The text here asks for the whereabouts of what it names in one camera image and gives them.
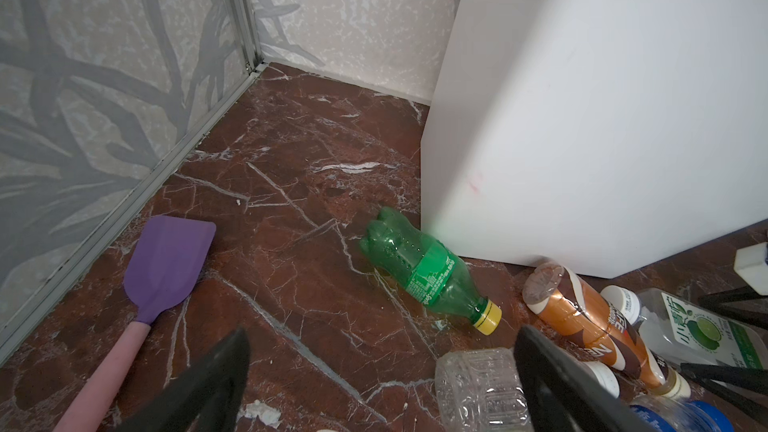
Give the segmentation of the clear bottle blue label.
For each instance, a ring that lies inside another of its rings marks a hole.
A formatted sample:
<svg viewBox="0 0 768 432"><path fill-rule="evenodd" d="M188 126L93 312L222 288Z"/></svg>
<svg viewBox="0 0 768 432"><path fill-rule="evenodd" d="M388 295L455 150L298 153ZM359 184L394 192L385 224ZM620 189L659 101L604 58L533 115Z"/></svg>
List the clear bottle blue label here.
<svg viewBox="0 0 768 432"><path fill-rule="evenodd" d="M734 432L734 426L718 408L703 401L676 401L640 395L629 408L655 431Z"/></svg>

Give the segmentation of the green bottle yellow cap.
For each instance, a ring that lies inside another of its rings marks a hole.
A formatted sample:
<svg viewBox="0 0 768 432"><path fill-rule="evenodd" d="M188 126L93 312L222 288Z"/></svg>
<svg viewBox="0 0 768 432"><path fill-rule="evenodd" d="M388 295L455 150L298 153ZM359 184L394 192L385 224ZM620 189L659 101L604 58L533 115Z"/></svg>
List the green bottle yellow cap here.
<svg viewBox="0 0 768 432"><path fill-rule="evenodd" d="M428 310L467 319L488 336L502 311L477 290L465 262L391 207L380 209L360 239L365 257Z"/></svg>

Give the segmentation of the clear bottle white cap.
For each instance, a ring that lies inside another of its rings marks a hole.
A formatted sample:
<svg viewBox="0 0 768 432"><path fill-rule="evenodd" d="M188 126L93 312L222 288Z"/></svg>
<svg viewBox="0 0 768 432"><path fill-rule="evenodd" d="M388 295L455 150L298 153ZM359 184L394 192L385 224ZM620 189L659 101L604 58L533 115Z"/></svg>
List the clear bottle white cap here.
<svg viewBox="0 0 768 432"><path fill-rule="evenodd" d="M511 349L449 352L438 359L434 380L447 431L534 429Z"/></svg>

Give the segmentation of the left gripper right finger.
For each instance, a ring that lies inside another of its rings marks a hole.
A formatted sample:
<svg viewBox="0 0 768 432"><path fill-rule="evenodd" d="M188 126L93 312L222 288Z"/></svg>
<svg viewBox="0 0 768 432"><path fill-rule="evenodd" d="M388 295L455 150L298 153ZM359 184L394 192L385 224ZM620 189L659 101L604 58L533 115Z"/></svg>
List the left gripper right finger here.
<svg viewBox="0 0 768 432"><path fill-rule="evenodd" d="M536 431L649 431L538 329L517 333L514 358Z"/></svg>

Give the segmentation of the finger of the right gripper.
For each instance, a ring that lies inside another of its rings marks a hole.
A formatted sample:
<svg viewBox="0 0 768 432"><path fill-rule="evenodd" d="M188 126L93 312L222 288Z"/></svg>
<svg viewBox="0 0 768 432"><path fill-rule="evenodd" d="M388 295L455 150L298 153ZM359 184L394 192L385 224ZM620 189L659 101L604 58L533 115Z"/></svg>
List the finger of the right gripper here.
<svg viewBox="0 0 768 432"><path fill-rule="evenodd" d="M726 318L766 330L766 312L743 310L730 307L730 304L735 302L751 302L765 299L767 299L765 295L759 294L750 286L744 286L729 291L703 295L698 298L697 303L702 308L710 310L711 312L717 313Z"/></svg>
<svg viewBox="0 0 768 432"><path fill-rule="evenodd" d="M762 426L767 425L767 407L743 394L731 390L728 385L767 396L767 371L762 369L682 363L680 374L692 380L710 393L731 403Z"/></svg>

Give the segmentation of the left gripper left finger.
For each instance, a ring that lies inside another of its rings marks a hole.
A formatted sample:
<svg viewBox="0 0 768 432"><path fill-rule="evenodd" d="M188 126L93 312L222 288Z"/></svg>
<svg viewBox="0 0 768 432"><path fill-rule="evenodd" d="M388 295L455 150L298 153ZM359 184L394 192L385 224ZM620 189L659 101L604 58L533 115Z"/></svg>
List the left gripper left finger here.
<svg viewBox="0 0 768 432"><path fill-rule="evenodd" d="M238 328L220 340L119 431L233 431L248 378L250 344Z"/></svg>

